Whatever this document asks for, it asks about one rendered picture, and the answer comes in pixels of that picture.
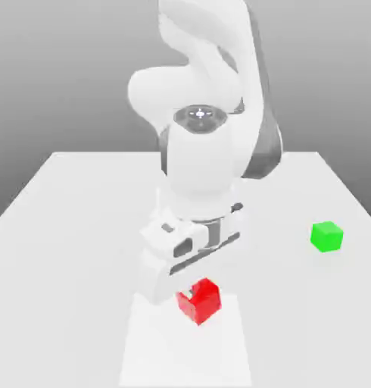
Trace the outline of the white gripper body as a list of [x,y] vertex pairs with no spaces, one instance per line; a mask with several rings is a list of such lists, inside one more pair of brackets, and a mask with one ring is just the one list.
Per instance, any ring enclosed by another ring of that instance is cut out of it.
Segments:
[[139,270],[139,293],[154,305],[168,300],[174,293],[187,289],[200,279],[221,271],[235,255],[239,232],[216,248],[203,249],[178,258],[165,257],[144,249]]

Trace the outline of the small red cube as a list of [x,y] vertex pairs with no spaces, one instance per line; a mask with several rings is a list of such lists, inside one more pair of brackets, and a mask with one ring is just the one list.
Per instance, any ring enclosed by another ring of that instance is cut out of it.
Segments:
[[179,309],[197,325],[203,324],[222,307],[220,288],[208,278],[195,283],[187,292],[176,294]]

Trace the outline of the small green cube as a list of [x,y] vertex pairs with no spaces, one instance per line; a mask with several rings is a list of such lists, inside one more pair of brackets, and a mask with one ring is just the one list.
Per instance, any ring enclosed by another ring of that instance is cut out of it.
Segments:
[[313,224],[310,242],[320,252],[334,252],[341,248],[344,231],[331,221]]

